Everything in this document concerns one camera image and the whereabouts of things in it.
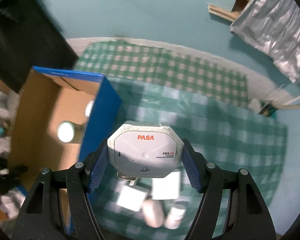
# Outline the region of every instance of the silver fabric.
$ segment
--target silver fabric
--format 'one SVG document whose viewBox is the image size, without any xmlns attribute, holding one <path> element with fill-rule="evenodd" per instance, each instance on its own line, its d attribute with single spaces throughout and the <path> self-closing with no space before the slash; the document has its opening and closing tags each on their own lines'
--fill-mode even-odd
<svg viewBox="0 0 300 240">
<path fill-rule="evenodd" d="M 250 0 L 230 30 L 300 83 L 300 9 L 294 0 Z"/>
</svg>

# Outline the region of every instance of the silver screw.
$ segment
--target silver screw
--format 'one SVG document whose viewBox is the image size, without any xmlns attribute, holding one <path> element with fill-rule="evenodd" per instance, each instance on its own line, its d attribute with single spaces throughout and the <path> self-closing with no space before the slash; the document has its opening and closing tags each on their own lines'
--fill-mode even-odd
<svg viewBox="0 0 300 240">
<path fill-rule="evenodd" d="M 81 167 L 83 167 L 83 163 L 82 162 L 77 162 L 74 166 L 76 168 L 81 168 Z"/>
<path fill-rule="evenodd" d="M 246 169 L 241 169 L 241 170 L 240 170 L 240 173 L 241 173 L 242 175 L 248 175 L 248 171 L 247 171 Z"/>
<path fill-rule="evenodd" d="M 210 169 L 214 169 L 216 165 L 214 163 L 207 163 L 207 167 Z"/>
<path fill-rule="evenodd" d="M 43 168 L 43 169 L 41 170 L 41 173 L 42 173 L 42 174 L 47 174 L 49 171 L 50 171 L 49 168 Z"/>
</svg>

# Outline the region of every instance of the green checkered tablecloth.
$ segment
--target green checkered tablecloth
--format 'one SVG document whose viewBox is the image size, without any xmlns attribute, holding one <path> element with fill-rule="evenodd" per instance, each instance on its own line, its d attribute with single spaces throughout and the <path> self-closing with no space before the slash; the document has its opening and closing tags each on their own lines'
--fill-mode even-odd
<svg viewBox="0 0 300 240">
<path fill-rule="evenodd" d="M 188 138 L 197 152 L 220 168 L 238 171 L 246 168 L 253 176 L 269 205 L 280 181 L 286 153 L 287 128 L 278 121 L 216 101 L 198 93 L 189 93 L 152 83 L 109 78 L 122 99 L 117 129 L 126 120 L 167 122 L 181 138 Z M 178 200 L 163 201 L 167 213 L 174 201 L 183 201 L 187 210 L 180 227 L 151 228 L 141 212 L 116 204 L 126 181 L 119 180 L 108 164 L 99 187 L 90 198 L 98 224 L 118 235 L 142 240 L 182 240 L 189 231 L 201 195 L 182 173 Z M 142 178 L 138 186 L 150 189 L 151 179 Z M 222 198 L 215 236 L 222 233 L 227 209 L 227 193 Z"/>
<path fill-rule="evenodd" d="M 85 49 L 75 69 L 199 93 L 244 108 L 248 104 L 245 75 L 163 48 L 95 42 Z"/>
</svg>

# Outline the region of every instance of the white octagonal device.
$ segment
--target white octagonal device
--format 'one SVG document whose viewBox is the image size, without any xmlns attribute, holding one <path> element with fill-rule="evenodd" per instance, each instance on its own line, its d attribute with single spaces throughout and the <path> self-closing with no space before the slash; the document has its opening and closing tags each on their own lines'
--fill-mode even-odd
<svg viewBox="0 0 300 240">
<path fill-rule="evenodd" d="M 180 165 L 183 145 L 167 123 L 126 121 L 108 139 L 108 156 L 124 176 L 164 178 Z"/>
</svg>

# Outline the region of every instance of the white mouse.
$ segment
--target white mouse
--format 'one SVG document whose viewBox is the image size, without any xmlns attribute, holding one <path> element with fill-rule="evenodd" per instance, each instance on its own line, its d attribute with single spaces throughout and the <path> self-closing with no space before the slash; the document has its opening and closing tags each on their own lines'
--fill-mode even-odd
<svg viewBox="0 0 300 240">
<path fill-rule="evenodd" d="M 158 228 L 164 221 L 163 208 L 160 200 L 148 199 L 143 202 L 142 212 L 148 226 Z"/>
</svg>

